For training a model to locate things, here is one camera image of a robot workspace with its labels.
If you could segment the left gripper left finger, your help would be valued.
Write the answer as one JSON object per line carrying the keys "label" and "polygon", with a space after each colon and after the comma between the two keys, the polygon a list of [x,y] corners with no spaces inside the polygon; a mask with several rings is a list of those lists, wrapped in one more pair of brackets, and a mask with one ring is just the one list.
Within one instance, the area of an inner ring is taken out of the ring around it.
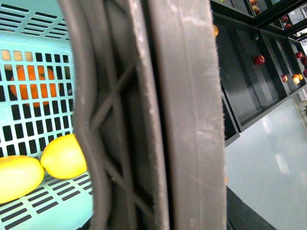
{"label": "left gripper left finger", "polygon": [[164,148],[140,0],[61,0],[75,69],[73,128],[93,213],[84,230],[166,230]]}

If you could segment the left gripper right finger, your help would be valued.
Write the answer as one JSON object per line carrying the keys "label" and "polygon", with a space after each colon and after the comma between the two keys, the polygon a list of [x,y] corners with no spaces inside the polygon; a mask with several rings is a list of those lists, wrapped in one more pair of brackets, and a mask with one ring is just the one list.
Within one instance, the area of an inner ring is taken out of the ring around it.
{"label": "left gripper right finger", "polygon": [[171,229],[224,230],[224,114],[207,0],[148,2],[167,149]]}

